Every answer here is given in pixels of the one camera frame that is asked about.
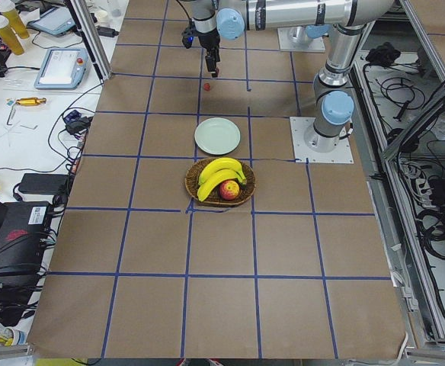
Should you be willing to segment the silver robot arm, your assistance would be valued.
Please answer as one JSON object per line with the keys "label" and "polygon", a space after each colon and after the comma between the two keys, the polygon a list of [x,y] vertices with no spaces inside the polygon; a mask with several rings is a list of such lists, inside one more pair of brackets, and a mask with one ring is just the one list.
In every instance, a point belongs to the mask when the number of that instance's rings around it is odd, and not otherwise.
{"label": "silver robot arm", "polygon": [[191,18],[197,34],[205,37],[212,50],[216,38],[228,40],[245,31],[265,31],[280,27],[330,24],[331,51],[317,78],[337,88],[347,82],[368,24],[384,15],[392,1],[191,1]]}
{"label": "silver robot arm", "polygon": [[345,91],[357,52],[367,40],[373,22],[357,26],[334,25],[331,28],[331,50],[325,65],[313,82],[317,115],[306,131],[310,147],[329,153],[338,144],[344,126],[350,122],[355,104]]}

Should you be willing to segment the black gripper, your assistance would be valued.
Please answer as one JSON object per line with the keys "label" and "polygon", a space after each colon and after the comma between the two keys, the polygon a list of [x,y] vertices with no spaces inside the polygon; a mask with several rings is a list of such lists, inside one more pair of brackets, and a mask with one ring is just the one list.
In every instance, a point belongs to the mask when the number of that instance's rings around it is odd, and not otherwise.
{"label": "black gripper", "polygon": [[219,32],[217,30],[212,30],[208,33],[200,33],[198,38],[200,45],[202,46],[202,48],[206,50],[205,61],[206,61],[207,71],[211,75],[215,75],[216,68],[219,69],[219,62],[220,62]]}

